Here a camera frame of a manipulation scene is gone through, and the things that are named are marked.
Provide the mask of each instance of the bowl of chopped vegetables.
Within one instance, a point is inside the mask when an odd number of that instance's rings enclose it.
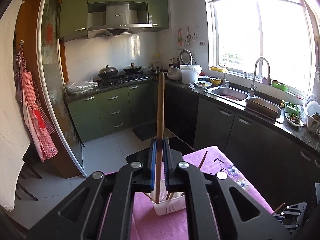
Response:
[[[285,102],[284,103],[284,111],[286,113],[300,115],[301,108],[293,103]]]
[[[289,124],[291,124],[292,126],[303,126],[303,122],[297,114],[285,113],[285,117],[287,118]]]

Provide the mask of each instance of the flower embroidery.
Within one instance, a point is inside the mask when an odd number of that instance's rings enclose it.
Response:
[[[249,186],[249,184],[247,183],[247,181],[245,179],[238,180],[237,183],[244,190],[246,190],[246,188]]]
[[[238,176],[238,174],[240,173],[240,171],[233,165],[229,165],[227,167],[227,172],[229,175],[232,175],[232,177]]]

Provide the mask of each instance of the silver screw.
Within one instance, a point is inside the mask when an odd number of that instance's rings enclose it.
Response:
[[[217,173],[217,178],[218,179],[226,179],[228,177],[228,175],[225,173],[225,172],[223,172],[223,171],[219,171],[218,173]]]
[[[178,163],[178,166],[182,169],[186,169],[189,167],[189,163],[186,163],[186,162],[179,162]]]
[[[131,167],[137,169],[140,168],[142,166],[142,164],[140,162],[133,162],[131,163]]]
[[[93,177],[94,179],[101,179],[101,178],[103,177],[103,174],[102,174],[101,171],[96,171],[96,172],[94,172],[94,173],[92,174],[92,177]]]

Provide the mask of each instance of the faucet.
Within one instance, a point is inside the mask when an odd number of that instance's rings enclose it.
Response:
[[[264,59],[267,63],[267,66],[268,66],[268,78],[267,78],[267,83],[268,85],[271,85],[271,78],[270,78],[270,65],[269,65],[269,62],[264,58],[264,57],[260,57],[257,59],[256,61],[256,65],[254,66],[254,74],[253,74],[253,81],[252,81],[252,85],[251,85],[251,88],[249,89],[249,93],[250,93],[250,96],[253,97],[253,94],[254,94],[254,91],[257,89],[257,87],[254,85],[255,81],[256,81],[256,73],[257,73],[257,66],[258,66],[258,63],[260,60]]]
[[[222,87],[226,87],[226,65],[224,63],[220,63],[219,67],[220,67],[221,64],[224,65],[224,77],[222,79]]]

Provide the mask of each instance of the range hood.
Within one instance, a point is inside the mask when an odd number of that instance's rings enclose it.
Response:
[[[88,28],[88,39],[101,35],[118,36],[140,33],[152,27],[151,24],[138,23],[141,22],[138,20],[138,15],[141,13],[129,10],[128,2],[110,2],[106,4],[105,9],[106,25]]]

